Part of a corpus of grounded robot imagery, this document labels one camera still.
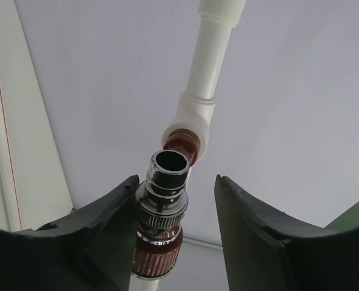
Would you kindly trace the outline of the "white pipe frame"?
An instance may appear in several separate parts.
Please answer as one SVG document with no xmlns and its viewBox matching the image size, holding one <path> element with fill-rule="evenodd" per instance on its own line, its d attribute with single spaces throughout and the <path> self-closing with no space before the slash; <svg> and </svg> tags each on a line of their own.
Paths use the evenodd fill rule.
<svg viewBox="0 0 359 291">
<path fill-rule="evenodd" d="M 189 78 L 185 91 L 179 96 L 174 119 L 163 133 L 162 148 L 170 134 L 185 130 L 193 133 L 200 142 L 197 161 L 205 154 L 215 110 L 213 96 L 216 84 L 232 29 L 238 25 L 245 5 L 244 1 L 200 2 L 198 12 L 201 22 Z M 161 279 L 149 281 L 138 278 L 138 289 L 157 290 Z"/>
</svg>

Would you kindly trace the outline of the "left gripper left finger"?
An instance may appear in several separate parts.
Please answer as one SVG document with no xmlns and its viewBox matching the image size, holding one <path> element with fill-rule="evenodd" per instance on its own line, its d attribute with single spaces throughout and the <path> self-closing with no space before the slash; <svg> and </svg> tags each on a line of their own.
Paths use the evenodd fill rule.
<svg viewBox="0 0 359 291">
<path fill-rule="evenodd" d="M 138 185 L 131 176 L 36 230 L 0 230 L 0 290 L 127 290 Z"/>
</svg>

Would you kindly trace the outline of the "brown water faucet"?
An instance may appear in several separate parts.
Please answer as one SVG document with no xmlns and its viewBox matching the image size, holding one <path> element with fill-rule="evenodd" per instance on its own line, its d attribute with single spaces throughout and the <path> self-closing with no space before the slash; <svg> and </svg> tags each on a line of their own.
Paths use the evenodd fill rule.
<svg viewBox="0 0 359 291">
<path fill-rule="evenodd" d="M 183 243 L 181 221 L 189 205 L 188 175 L 199 151 L 198 138 L 179 130 L 152 155 L 146 180 L 135 193 L 138 231 L 134 276 L 152 281 L 164 278 L 174 268 Z"/>
</svg>

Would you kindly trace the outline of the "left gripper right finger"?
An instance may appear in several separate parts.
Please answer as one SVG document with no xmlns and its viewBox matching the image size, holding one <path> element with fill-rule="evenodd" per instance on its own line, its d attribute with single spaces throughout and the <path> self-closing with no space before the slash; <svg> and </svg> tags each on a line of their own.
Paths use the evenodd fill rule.
<svg viewBox="0 0 359 291">
<path fill-rule="evenodd" d="M 300 221 L 226 176 L 214 193 L 230 290 L 359 290 L 359 227 Z"/>
</svg>

